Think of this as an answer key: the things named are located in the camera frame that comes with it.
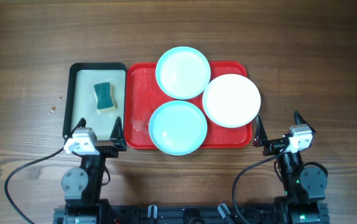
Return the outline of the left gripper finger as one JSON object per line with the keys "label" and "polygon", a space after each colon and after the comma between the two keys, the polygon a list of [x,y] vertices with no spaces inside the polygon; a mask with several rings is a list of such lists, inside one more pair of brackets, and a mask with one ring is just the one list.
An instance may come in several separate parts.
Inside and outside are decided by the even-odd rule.
{"label": "left gripper finger", "polygon": [[76,129],[84,128],[85,126],[86,126],[86,120],[85,118],[81,118],[79,122],[76,124],[76,126],[70,131],[70,134],[68,136],[72,137]]}
{"label": "left gripper finger", "polygon": [[109,137],[109,140],[114,142],[115,144],[124,144],[125,143],[123,127],[122,127],[122,120],[119,116],[116,118],[115,124],[113,126],[113,130]]}

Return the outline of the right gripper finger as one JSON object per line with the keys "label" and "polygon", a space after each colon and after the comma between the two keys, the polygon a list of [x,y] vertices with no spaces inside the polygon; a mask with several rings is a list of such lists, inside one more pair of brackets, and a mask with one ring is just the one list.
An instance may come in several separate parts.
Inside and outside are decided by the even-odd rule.
{"label": "right gripper finger", "polygon": [[294,122],[295,125],[306,124],[310,128],[312,134],[316,133],[316,130],[308,122],[306,122],[306,120],[303,119],[297,110],[294,111]]}
{"label": "right gripper finger", "polygon": [[264,129],[261,117],[257,115],[256,117],[256,132],[254,135],[254,145],[255,146],[265,146],[268,143],[268,137]]}

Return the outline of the green yellow sponge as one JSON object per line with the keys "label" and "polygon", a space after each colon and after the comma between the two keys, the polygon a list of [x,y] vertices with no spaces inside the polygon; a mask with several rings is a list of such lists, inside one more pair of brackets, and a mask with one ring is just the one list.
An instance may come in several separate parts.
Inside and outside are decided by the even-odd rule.
{"label": "green yellow sponge", "polygon": [[113,99],[113,86],[110,82],[98,83],[94,85],[96,109],[99,114],[107,113],[116,109]]}

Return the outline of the mint green plate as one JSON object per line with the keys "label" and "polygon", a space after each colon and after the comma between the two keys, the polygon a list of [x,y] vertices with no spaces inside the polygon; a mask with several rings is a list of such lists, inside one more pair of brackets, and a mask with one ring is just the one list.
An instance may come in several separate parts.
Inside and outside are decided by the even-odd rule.
{"label": "mint green plate", "polygon": [[206,139],[205,115],[192,103],[174,100],[159,106],[149,120],[149,136],[160,151],[183,156],[196,151]]}

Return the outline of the light blue plate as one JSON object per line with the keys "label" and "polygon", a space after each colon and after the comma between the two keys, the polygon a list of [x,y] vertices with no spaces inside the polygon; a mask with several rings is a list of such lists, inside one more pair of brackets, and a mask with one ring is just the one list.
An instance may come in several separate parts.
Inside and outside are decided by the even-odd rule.
{"label": "light blue plate", "polygon": [[211,80],[211,67],[206,57],[192,47],[174,47],[158,60],[155,78],[168,96],[187,100],[201,94]]}

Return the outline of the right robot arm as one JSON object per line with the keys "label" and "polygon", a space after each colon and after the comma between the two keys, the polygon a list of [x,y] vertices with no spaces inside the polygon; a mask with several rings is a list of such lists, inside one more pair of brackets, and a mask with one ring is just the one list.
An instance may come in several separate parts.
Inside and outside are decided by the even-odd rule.
{"label": "right robot arm", "polygon": [[253,146],[263,147],[264,156],[275,156],[285,195],[274,199],[278,223],[330,223],[325,189],[328,171],[317,162],[304,162],[301,152],[312,145],[316,131],[294,111],[295,124],[279,139],[269,139],[261,117],[256,118]]}

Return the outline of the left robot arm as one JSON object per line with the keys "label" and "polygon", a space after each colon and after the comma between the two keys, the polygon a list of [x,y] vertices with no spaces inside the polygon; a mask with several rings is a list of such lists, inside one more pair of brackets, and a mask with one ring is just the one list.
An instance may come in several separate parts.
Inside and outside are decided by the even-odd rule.
{"label": "left robot arm", "polygon": [[111,144],[98,146],[97,137],[92,128],[86,127],[86,120],[81,118],[77,125],[64,137],[63,149],[67,154],[81,158],[81,164],[63,175],[61,186],[65,193],[65,207],[55,209],[54,223],[119,223],[119,217],[107,199],[101,199],[101,188],[107,158],[117,158],[120,151],[127,149],[123,135],[122,121],[116,118],[109,137]]}

